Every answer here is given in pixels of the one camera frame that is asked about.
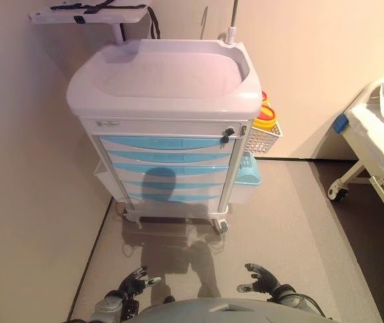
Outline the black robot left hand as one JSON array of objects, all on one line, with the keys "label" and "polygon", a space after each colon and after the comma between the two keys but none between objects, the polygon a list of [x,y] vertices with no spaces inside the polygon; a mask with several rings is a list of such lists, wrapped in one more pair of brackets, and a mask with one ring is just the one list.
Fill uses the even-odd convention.
[{"label": "black robot left hand", "polygon": [[146,288],[153,287],[161,281],[161,277],[147,278],[147,266],[141,266],[120,283],[118,290],[125,293],[128,298],[133,298],[140,295]]}]

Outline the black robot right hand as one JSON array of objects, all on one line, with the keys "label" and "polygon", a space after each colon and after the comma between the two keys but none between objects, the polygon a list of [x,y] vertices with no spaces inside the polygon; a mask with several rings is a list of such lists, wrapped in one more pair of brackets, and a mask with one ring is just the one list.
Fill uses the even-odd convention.
[{"label": "black robot right hand", "polygon": [[251,277],[254,279],[252,283],[240,284],[236,287],[239,293],[268,293],[271,295],[271,300],[275,303],[280,303],[276,296],[276,289],[281,286],[278,279],[264,267],[254,263],[245,264],[245,268],[251,272]]}]

